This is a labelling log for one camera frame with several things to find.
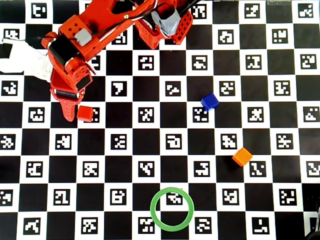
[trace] green ring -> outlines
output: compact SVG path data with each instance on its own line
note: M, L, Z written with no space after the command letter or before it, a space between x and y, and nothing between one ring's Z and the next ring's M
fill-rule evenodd
M156 215L156 205L157 205L157 202L159 201L160 197L164 194L171 193L171 192L180 194L186 200L186 202L188 203L188 207L189 207L189 211L188 211L188 214L187 214L185 220L182 223L175 225L175 226L170 226L170 225L163 223L162 221L160 221L158 219L158 217ZM184 229L186 226L188 226L189 223L191 222L193 215L194 215L194 211L195 211L195 206L194 206L194 202L192 201L191 197L188 195L188 193L186 193L185 191L183 191L182 189L177 188L177 187L167 187L167 188L164 188L164 189L158 191L153 196L153 198L151 200L151 204L150 204L150 213L151 213L152 220L159 228L161 228L162 230L168 231L168 232L177 232L177 231Z

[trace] checkerboard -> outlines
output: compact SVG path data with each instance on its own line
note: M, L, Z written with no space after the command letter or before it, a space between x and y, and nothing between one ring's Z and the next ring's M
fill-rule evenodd
M40 39L88 0L0 1L0 39ZM131 9L117 2L115 11ZM320 197L319 1L201 1L181 45L155 50L128 28L91 60L97 74L68 122L50 85L0 74L0 239L283 240L316 224ZM213 92L220 105L206 112ZM252 160L239 167L242 147ZM149 211L166 187L194 218L178 232ZM188 206L168 193L168 225Z

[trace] checkerboard mat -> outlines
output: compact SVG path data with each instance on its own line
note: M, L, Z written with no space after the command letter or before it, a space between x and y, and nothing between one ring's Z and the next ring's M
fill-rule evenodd
M88 0L0 0L0 39L57 31ZM131 9L119 1L116 12ZM201 1L181 45L155 50L129 27L90 63L81 105L91 123L68 122L50 85L0 74L0 239L283 240L316 224L320 197L319 1ZM206 112L213 92L220 105ZM238 167L242 147L254 156ZM179 232L149 211L160 189L194 202ZM180 195L157 214L183 221Z

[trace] orange cube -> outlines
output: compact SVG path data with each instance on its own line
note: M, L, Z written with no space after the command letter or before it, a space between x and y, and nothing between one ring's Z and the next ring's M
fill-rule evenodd
M243 167L250 159L252 159L252 157L252 154L243 147L233 155L232 159L239 164L239 166Z
M77 118L80 121L91 122L94 116L94 109L89 106L79 106Z

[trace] blue cube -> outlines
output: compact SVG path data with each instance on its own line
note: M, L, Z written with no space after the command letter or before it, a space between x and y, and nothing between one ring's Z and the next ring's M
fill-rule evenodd
M211 109L215 109L219 105L219 101L213 93L210 93L209 95L202 98L201 104L204 109L209 112Z

